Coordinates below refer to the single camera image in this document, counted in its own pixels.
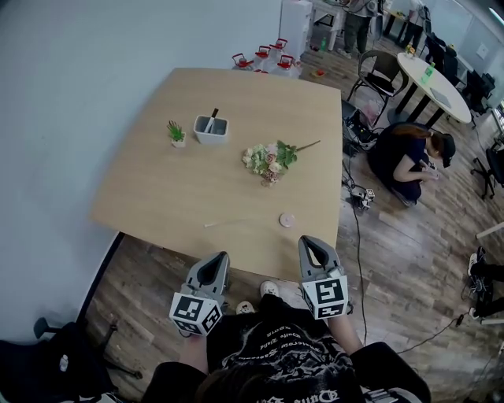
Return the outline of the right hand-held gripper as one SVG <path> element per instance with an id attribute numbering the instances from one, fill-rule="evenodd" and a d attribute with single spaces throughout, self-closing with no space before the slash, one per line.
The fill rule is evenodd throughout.
<path id="1" fill-rule="evenodd" d="M 302 235 L 298 240 L 302 297 L 315 320 L 347 314 L 347 276 L 339 268 L 335 249 L 319 238 Z"/>

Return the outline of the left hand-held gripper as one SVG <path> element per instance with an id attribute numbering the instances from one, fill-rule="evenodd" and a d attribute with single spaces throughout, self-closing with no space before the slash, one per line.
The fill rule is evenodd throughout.
<path id="1" fill-rule="evenodd" d="M 201 259 L 191 267 L 180 292 L 173 295 L 169 319 L 184 338 L 208 336 L 223 317 L 227 302 L 222 293 L 229 266 L 226 252 Z"/>

